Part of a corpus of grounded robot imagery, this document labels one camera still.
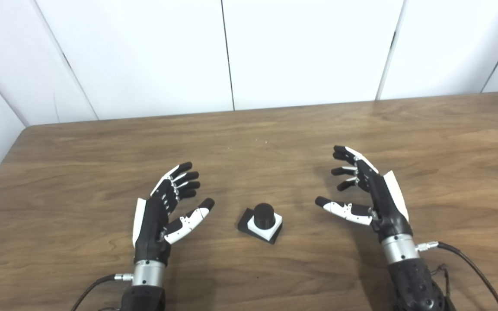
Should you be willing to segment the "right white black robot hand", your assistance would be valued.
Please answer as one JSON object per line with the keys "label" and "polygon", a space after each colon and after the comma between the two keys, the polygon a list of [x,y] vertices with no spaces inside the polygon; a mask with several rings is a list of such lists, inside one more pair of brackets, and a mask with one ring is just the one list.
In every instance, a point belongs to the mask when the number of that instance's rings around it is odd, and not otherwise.
{"label": "right white black robot hand", "polygon": [[382,175],[364,155],[346,146],[335,145],[333,158],[348,165],[332,169],[332,175],[350,176],[337,186],[338,191],[358,187],[370,195],[372,204],[367,206],[318,196],[317,206],[347,221],[371,226],[379,242],[396,235],[413,236],[409,211],[393,171]]}

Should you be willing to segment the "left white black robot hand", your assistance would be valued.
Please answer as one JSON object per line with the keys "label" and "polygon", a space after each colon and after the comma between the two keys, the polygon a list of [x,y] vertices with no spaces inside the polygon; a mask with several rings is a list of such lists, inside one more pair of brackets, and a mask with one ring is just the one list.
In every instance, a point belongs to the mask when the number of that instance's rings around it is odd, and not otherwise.
{"label": "left white black robot hand", "polygon": [[185,162],[165,173],[148,199],[138,198],[132,233],[134,263],[155,261],[167,266],[172,244],[185,238],[209,215],[215,201],[208,197],[184,216],[170,220],[180,201],[196,196],[201,186],[198,178],[192,162]]}

